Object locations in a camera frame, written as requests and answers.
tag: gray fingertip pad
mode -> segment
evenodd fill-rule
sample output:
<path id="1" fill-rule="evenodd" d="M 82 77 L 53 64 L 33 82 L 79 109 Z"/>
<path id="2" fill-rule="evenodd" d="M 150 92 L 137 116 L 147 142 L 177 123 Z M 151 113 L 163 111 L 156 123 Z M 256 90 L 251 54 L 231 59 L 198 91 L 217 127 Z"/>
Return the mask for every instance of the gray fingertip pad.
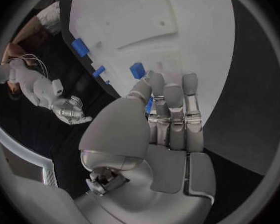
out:
<path id="1" fill-rule="evenodd" d="M 182 107 L 183 93 L 179 85 L 177 84 L 165 85 L 163 94 L 169 108 Z"/>
<path id="2" fill-rule="evenodd" d="M 194 95 L 197 91 L 198 79 L 195 73 L 189 73 L 182 77 L 182 87 L 185 95 Z"/>
<path id="3" fill-rule="evenodd" d="M 163 95 L 165 80 L 161 73 L 153 73 L 150 77 L 149 83 L 151 85 L 152 93 L 154 96 Z"/>

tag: blue cube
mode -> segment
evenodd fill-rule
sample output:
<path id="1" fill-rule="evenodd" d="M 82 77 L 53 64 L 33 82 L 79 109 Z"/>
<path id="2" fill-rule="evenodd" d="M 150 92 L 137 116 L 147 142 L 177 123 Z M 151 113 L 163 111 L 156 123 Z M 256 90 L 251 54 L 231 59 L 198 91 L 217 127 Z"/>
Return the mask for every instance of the blue cube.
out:
<path id="1" fill-rule="evenodd" d="M 142 63 L 137 62 L 130 67 L 130 70 L 135 79 L 140 80 L 145 75 L 145 69 Z"/>
<path id="2" fill-rule="evenodd" d="M 89 52 L 89 49 L 84 44 L 81 38 L 78 38 L 72 42 L 72 47 L 78 52 L 81 57 L 84 57 Z"/>

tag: person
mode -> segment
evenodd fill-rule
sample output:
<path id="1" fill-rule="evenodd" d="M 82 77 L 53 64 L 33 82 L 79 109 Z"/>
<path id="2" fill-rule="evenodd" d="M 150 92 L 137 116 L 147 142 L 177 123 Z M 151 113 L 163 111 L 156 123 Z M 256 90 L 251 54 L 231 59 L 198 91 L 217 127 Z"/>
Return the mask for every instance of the person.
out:
<path id="1" fill-rule="evenodd" d="M 22 57 L 25 54 L 33 53 L 51 36 L 61 30 L 59 1 L 52 3 L 47 8 L 33 16 L 30 21 L 19 31 L 4 51 L 1 64 L 8 62 L 10 58 Z M 24 61 L 28 66 L 35 66 L 35 60 L 25 57 Z M 7 85 L 13 95 L 21 93 L 19 84 Z"/>

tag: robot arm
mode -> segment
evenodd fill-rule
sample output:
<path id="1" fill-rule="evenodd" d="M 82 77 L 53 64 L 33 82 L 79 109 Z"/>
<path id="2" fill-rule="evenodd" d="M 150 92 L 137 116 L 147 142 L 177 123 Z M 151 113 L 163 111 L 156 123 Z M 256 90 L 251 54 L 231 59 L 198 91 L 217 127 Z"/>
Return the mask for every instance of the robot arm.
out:
<path id="1" fill-rule="evenodd" d="M 61 81 L 50 81 L 38 71 L 28 69 L 20 58 L 0 66 L 0 83 L 19 83 L 23 94 L 35 105 L 53 110 L 56 116 L 67 124 L 85 123 L 92 120 L 85 117 L 82 102 L 78 97 L 61 98 Z"/>

